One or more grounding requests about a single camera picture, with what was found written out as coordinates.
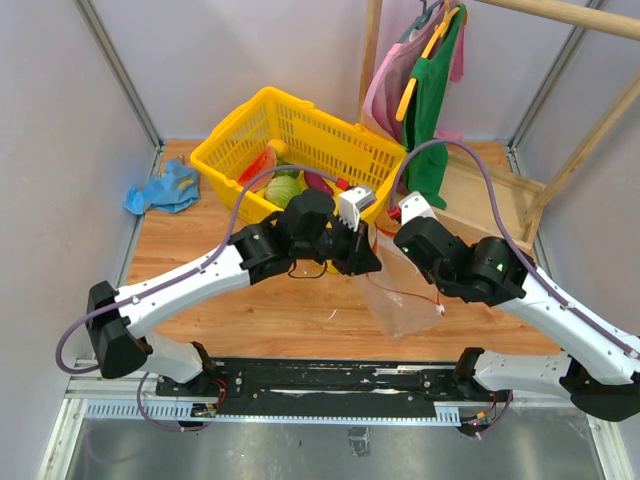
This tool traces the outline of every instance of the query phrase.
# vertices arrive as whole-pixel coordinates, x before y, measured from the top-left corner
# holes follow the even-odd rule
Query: yellow hanger
[[[447,31],[449,30],[449,24],[451,23],[451,19],[454,17],[456,13],[460,11],[459,7],[455,7],[453,10],[449,10],[449,0],[445,0],[445,14],[442,19],[442,23],[436,27],[433,36],[427,43],[427,46],[422,52],[422,58],[428,58],[431,50],[436,45],[436,42],[445,36]],[[418,81],[415,78],[410,78],[409,83],[407,83],[407,88],[404,89],[404,93],[402,94],[402,98],[400,99],[400,104],[398,105],[398,111],[396,112],[396,120],[398,122],[404,121],[404,117],[407,115],[407,109],[409,108],[409,102],[411,101],[411,97],[413,96],[413,91],[416,88],[416,84]]]

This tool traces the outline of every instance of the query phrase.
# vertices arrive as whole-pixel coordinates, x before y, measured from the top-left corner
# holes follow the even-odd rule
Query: wooden table surface
[[[165,160],[188,159],[198,141],[171,141]],[[501,144],[475,145],[483,159],[506,166]],[[147,280],[203,255],[222,239],[229,211],[201,177],[201,200],[178,214],[147,213],[128,283]],[[550,354],[558,347],[496,308],[444,299],[445,317],[417,333],[390,338],[349,278],[286,275],[212,298],[166,321],[158,333],[202,343],[215,356],[457,360],[465,347]]]

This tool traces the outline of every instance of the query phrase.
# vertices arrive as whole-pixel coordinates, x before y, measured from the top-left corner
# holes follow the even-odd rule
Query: white wall
[[[73,2],[1,10],[0,464],[29,479],[68,381],[55,344],[88,288],[116,278],[133,226],[122,200],[152,148]]]
[[[94,3],[165,138],[208,136],[266,85],[355,120],[366,1]]]
[[[207,136],[265,85],[355,122],[366,3],[95,0],[165,138]],[[508,139],[570,27],[468,4],[466,76],[451,86],[440,126],[472,139]],[[378,64],[420,5],[385,0]]]
[[[640,18],[640,3],[608,11]],[[548,181],[640,67],[640,43],[590,32],[519,149],[525,173]],[[640,101],[545,210],[541,230],[556,281],[590,308],[640,334]],[[640,417],[622,424],[640,477]]]

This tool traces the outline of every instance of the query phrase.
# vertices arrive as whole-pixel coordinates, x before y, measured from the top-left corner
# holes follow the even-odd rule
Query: wooden rod
[[[572,5],[557,0],[478,0],[482,3],[529,13],[619,37],[640,40],[640,19]]]
[[[633,102],[640,96],[640,71],[635,78],[627,85],[620,96],[609,107],[609,110],[600,118],[591,131],[582,140],[578,148],[574,150],[569,159],[556,173],[551,182],[542,190],[531,203],[531,207],[524,216],[524,223],[528,225],[540,211],[558,193],[562,186],[576,171],[582,162],[593,152],[600,141],[609,133],[613,126],[622,118]]]
[[[380,31],[380,16],[382,0],[368,0],[367,2],[367,31],[365,33],[364,58],[362,59],[362,73],[360,75],[360,96],[358,99],[358,118],[362,111],[364,97],[373,79],[373,68],[376,63],[378,49],[378,33]]]

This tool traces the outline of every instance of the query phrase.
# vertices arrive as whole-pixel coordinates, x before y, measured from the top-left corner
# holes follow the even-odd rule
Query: clothes hanger
[[[416,17],[416,19],[414,20],[414,22],[411,24],[411,26],[409,28],[407,28],[407,30],[402,34],[402,36],[400,37],[400,40],[398,40],[397,43],[404,43],[407,41],[407,39],[409,38],[409,35],[411,35],[411,32],[413,32],[414,30],[420,30],[422,28],[425,27],[425,25],[427,23],[429,23],[429,19],[431,18],[431,14],[433,13],[433,10],[440,4],[442,4],[442,2],[444,2],[444,0],[437,0],[433,5],[431,5],[430,7],[427,7],[427,0],[420,0],[420,2],[422,2],[422,13],[420,15],[418,15]]]
[[[449,25],[451,24],[451,20],[453,17],[460,11],[459,7],[455,7],[451,10],[450,0],[444,0],[444,8],[445,13],[442,19],[442,23],[436,27],[433,36],[427,43],[427,46],[420,55],[422,58],[428,58],[429,54],[433,50],[433,47],[436,45],[436,42],[444,37],[449,30]],[[396,120],[398,122],[404,121],[404,117],[407,115],[407,109],[409,108],[409,102],[411,101],[411,97],[413,96],[413,92],[416,88],[416,84],[418,81],[415,78],[410,78],[409,83],[407,83],[407,87],[404,89],[404,93],[402,94],[402,98],[400,99],[400,104],[398,105],[398,110],[396,111]]]

